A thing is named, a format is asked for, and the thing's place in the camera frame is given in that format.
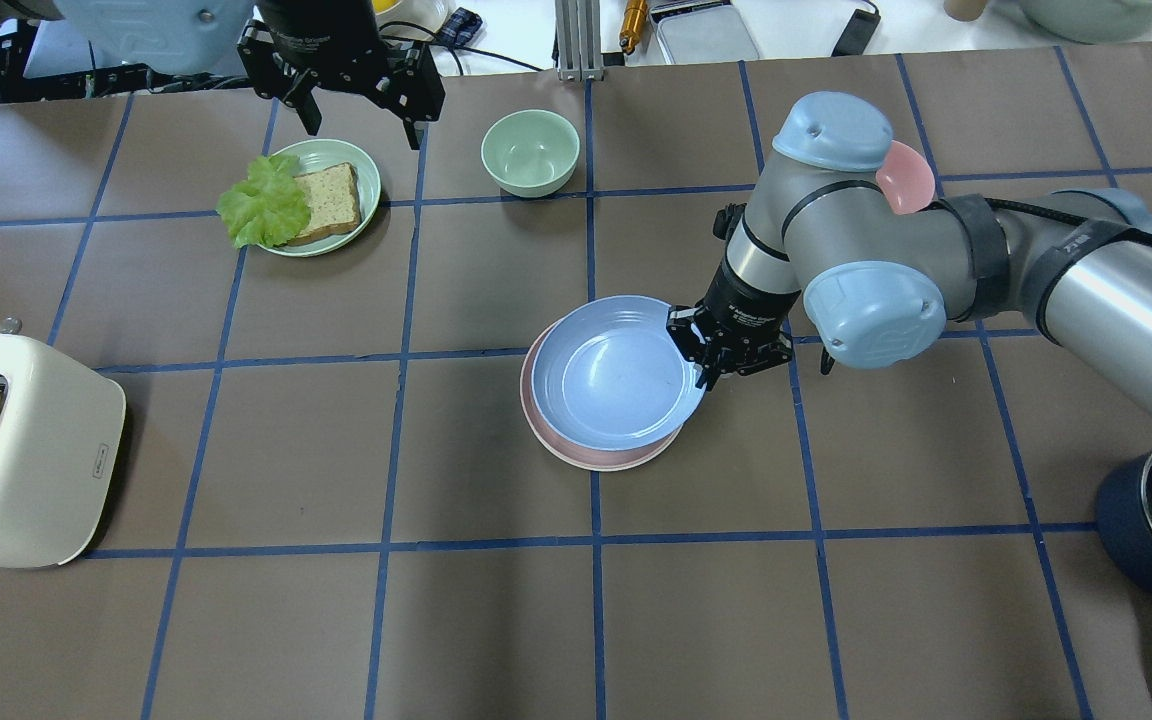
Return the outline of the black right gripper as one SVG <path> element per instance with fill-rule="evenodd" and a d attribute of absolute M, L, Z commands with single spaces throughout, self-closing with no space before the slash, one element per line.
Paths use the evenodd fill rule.
<path fill-rule="evenodd" d="M 703 300 L 672 306 L 666 332 L 698 369 L 695 387 L 710 392 L 723 376 L 751 376 L 794 359 L 783 325 L 797 300 L 799 291 L 758 290 L 722 263 Z"/>

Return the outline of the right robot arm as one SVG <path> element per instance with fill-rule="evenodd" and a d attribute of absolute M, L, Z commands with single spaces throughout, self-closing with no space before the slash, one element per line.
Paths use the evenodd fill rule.
<path fill-rule="evenodd" d="M 973 194 L 900 214 L 878 181 L 890 122 L 841 92 L 799 97 L 772 146 L 750 199 L 717 217 L 708 291 L 669 310 L 699 388 L 791 361 L 795 304 L 854 369 L 909 361 L 948 323 L 1020 313 L 1152 416 L 1152 215 L 1137 196 Z"/>

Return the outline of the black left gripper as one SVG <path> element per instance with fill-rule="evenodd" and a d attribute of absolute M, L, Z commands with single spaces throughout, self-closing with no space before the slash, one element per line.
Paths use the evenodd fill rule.
<path fill-rule="evenodd" d="M 236 45 L 256 94 L 282 103 L 308 136 L 319 136 L 316 88 L 365 97 L 401 118 L 419 151 L 442 118 L 445 90 L 425 41 L 382 38 L 369 1 L 259 1 Z"/>

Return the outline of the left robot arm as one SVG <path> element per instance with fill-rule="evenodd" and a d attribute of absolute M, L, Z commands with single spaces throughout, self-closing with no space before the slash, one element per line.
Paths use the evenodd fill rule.
<path fill-rule="evenodd" d="M 429 45 L 381 36 L 369 1 L 0 1 L 9 18 L 65 20 L 114 58 L 187 76 L 236 50 L 253 90 L 320 131 L 316 88 L 365 97 L 402 120 L 408 143 L 442 115 Z"/>

